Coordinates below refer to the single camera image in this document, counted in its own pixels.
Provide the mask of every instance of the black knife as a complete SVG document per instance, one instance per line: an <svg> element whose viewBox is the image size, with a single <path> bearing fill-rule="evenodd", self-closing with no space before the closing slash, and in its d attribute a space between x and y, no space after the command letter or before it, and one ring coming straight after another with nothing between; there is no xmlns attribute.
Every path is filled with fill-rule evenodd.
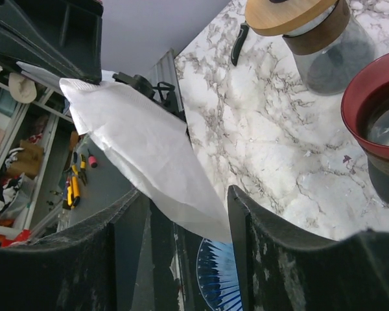
<svg viewBox="0 0 389 311"><path fill-rule="evenodd" d="M238 64L239 54L241 53L242 46L244 45L246 36L248 35L249 26L246 22L241 24L238 37L236 38L235 44L232 47L231 62L234 66Z"/></svg>

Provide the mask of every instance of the beige cap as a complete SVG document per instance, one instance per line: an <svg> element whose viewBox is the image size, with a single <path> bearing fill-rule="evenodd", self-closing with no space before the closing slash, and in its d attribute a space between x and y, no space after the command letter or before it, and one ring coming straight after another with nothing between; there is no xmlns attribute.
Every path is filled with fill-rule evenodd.
<svg viewBox="0 0 389 311"><path fill-rule="evenodd" d="M17 73L10 73L8 88L14 100L22 104L30 104L38 96L34 82Z"/></svg>

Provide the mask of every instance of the jar lid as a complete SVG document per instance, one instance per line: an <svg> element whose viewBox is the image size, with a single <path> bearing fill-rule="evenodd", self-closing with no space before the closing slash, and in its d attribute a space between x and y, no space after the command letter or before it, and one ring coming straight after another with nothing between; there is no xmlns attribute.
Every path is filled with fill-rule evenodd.
<svg viewBox="0 0 389 311"><path fill-rule="evenodd" d="M337 0L248 0L245 19L262 36L278 36L305 25Z"/></svg>

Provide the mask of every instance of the storage box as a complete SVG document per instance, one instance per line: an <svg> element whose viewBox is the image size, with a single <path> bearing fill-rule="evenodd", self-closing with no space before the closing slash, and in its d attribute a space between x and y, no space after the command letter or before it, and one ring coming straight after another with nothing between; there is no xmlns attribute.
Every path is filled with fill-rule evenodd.
<svg viewBox="0 0 389 311"><path fill-rule="evenodd" d="M6 175L15 177L25 173L27 177L34 179L39 174L44 149L27 141L20 141L20 147L24 151L17 154L18 160L10 165Z"/></svg>

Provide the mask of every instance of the white wall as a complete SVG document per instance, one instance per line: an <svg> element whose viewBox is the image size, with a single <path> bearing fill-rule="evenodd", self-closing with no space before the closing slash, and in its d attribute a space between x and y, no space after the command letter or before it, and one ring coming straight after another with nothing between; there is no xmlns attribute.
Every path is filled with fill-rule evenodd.
<svg viewBox="0 0 389 311"><path fill-rule="evenodd" d="M102 68L145 74L180 52L229 0L102 0Z"/></svg>

